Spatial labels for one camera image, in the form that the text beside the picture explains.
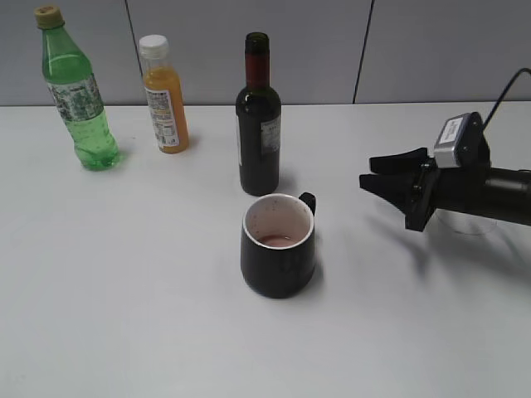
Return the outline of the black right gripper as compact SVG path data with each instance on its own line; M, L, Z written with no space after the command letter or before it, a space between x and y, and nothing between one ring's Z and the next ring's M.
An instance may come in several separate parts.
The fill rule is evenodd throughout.
M469 167L439 168L427 148L406 153L372 157L375 174L361 174L359 186L389 202L405 215L405 227L423 231L436 210L491 218L481 202L482 183L491 162Z

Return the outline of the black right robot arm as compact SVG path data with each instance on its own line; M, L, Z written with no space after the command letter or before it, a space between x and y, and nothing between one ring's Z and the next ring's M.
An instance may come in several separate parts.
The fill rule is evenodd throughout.
M437 209L530 224L530 173L477 163L440 168L426 148L369 159L359 186L395 206L405 228L424 231Z

